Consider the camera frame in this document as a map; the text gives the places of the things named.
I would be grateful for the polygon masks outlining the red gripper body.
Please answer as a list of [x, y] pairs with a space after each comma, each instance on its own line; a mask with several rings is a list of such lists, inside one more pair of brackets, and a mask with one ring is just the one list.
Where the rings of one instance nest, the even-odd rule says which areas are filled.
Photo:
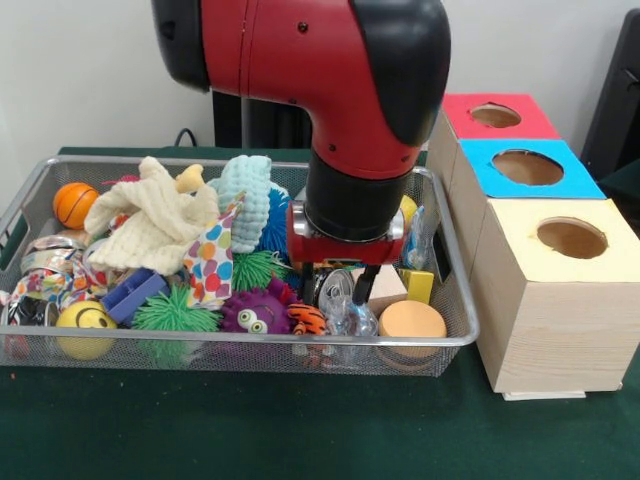
[[388, 231], [381, 238], [369, 242], [347, 242], [316, 230], [306, 218], [303, 205], [289, 205], [287, 208], [287, 250], [294, 262], [392, 264], [400, 256], [404, 234], [401, 210], [396, 212]]

